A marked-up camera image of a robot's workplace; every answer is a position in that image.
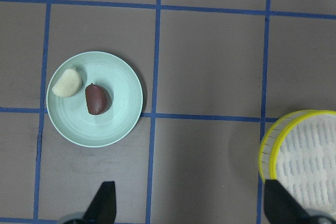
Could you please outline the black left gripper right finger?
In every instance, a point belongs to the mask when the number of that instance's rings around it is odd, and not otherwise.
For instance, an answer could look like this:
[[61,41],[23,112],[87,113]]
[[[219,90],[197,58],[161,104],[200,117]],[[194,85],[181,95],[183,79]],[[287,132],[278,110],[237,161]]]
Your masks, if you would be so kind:
[[276,179],[265,180],[264,213],[271,224],[310,223],[308,213]]

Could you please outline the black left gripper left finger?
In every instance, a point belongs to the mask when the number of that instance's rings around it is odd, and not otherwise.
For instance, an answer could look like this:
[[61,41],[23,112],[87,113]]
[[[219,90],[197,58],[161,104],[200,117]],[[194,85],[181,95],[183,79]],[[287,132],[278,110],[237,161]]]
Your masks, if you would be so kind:
[[83,220],[85,223],[113,224],[116,218],[115,182],[103,182],[88,209]]

